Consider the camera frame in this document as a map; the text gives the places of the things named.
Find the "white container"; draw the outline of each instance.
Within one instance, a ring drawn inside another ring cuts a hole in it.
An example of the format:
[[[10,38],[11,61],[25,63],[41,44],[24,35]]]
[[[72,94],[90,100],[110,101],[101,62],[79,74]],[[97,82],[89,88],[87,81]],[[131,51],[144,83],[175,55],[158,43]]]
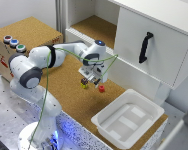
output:
[[[113,145],[129,149],[163,113],[163,108],[130,89],[97,113],[91,121]]]

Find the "cabinet door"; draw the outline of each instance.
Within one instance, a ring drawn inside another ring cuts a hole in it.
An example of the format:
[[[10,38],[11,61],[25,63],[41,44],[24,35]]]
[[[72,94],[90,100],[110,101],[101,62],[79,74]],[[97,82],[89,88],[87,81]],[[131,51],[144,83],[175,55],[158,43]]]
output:
[[[139,56],[147,32],[153,37],[148,40],[147,60],[140,64]],[[187,51],[187,35],[127,9],[120,9],[114,47],[114,53],[120,58],[173,86]]]

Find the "green cable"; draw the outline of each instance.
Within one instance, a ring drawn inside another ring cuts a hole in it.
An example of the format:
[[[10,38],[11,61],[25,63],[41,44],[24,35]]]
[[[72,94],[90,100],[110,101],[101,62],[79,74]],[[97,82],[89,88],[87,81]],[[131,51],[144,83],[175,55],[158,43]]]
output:
[[[30,141],[30,144],[29,144],[29,148],[30,148],[31,143],[32,143],[32,141],[33,141],[33,138],[34,138],[34,135],[35,135],[36,130],[37,130],[37,128],[38,128],[38,125],[39,125],[40,122],[41,122],[41,118],[42,118],[42,116],[43,116],[43,110],[44,110],[45,101],[46,101],[46,97],[47,97],[47,91],[48,91],[48,75],[49,75],[49,73],[48,73],[48,63],[49,63],[50,53],[51,53],[51,51],[49,52],[49,54],[48,54],[48,56],[47,56],[47,84],[46,84],[46,90],[45,90],[45,98],[44,98],[44,102],[43,102],[43,106],[42,106],[42,110],[41,110],[41,115],[40,115],[38,124],[37,124],[37,126],[36,126],[36,128],[35,128],[35,130],[34,130],[34,133],[33,133],[33,135],[32,135],[32,138],[31,138],[31,141]]]
[[[66,50],[64,48],[55,48],[56,50],[63,50],[63,51],[66,51],[76,57],[78,57],[79,59],[83,59],[83,60],[86,60],[86,61],[90,61],[90,62],[102,62],[102,61],[106,61],[106,60],[109,60],[109,59],[112,59],[115,57],[115,59],[111,62],[111,64],[109,65],[109,67],[106,69],[106,71],[101,75],[100,79],[102,79],[102,77],[107,73],[107,71],[109,70],[109,68],[112,66],[112,64],[115,62],[115,60],[117,59],[118,57],[118,54],[114,55],[114,56],[111,56],[109,58],[106,58],[106,59],[102,59],[102,60],[89,60],[89,59],[84,59],[82,57],[80,57],[79,55],[76,55],[75,53],[69,51],[69,50]]]
[[[68,52],[68,53],[70,53],[70,54],[72,54],[72,55],[74,55],[74,56],[76,56],[76,57],[78,57],[78,58],[80,58],[80,59],[83,59],[83,60],[86,60],[86,61],[90,61],[90,62],[102,62],[102,61],[106,61],[106,60],[109,60],[109,59],[112,59],[112,58],[115,57],[115,59],[111,62],[111,64],[109,65],[109,67],[106,69],[106,71],[101,75],[100,79],[106,74],[106,72],[109,70],[109,68],[112,66],[112,64],[115,62],[115,60],[116,60],[117,57],[118,57],[118,54],[116,54],[116,55],[114,55],[114,56],[112,56],[112,57],[109,57],[109,58],[106,58],[106,59],[103,59],[103,60],[88,60],[88,59],[84,59],[84,58],[82,58],[82,57],[76,55],[75,53],[72,53],[72,52],[70,52],[70,51],[68,51],[68,50],[66,50],[66,49],[63,49],[63,48],[56,48],[56,50],[64,50],[64,51],[66,51],[66,52]],[[50,54],[51,54],[51,51],[49,52],[49,54],[48,54],[48,56],[47,56],[47,84],[46,84],[45,98],[44,98],[44,102],[43,102],[43,106],[42,106],[42,110],[41,110],[41,115],[40,115],[38,124],[37,124],[37,126],[36,126],[36,128],[35,128],[35,130],[34,130],[34,133],[33,133],[33,135],[32,135],[32,138],[31,138],[31,141],[30,141],[30,144],[29,144],[29,148],[30,148],[31,143],[32,143],[32,141],[33,141],[33,138],[34,138],[34,135],[35,135],[36,130],[37,130],[37,128],[38,128],[38,125],[40,124],[40,121],[41,121],[41,118],[42,118],[42,115],[43,115],[43,111],[44,111],[44,106],[45,106],[46,97],[47,97],[47,91],[48,91],[48,75],[49,75],[49,72],[48,72],[48,63],[49,63]]]

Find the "black joint ring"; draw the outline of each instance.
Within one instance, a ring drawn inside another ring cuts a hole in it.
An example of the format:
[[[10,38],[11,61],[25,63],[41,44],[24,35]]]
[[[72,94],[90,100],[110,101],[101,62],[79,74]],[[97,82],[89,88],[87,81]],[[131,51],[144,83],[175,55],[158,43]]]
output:
[[[53,46],[47,46],[47,47],[51,50],[51,62],[50,62],[50,65],[48,66],[48,68],[52,68],[56,61],[56,52],[55,52],[55,48]]]

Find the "white countertop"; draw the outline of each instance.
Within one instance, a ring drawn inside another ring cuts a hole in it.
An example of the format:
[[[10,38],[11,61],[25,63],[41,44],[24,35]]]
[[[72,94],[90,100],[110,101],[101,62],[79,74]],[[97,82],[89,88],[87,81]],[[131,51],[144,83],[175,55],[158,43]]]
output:
[[[181,0],[109,1],[188,35],[188,3],[186,2]]]

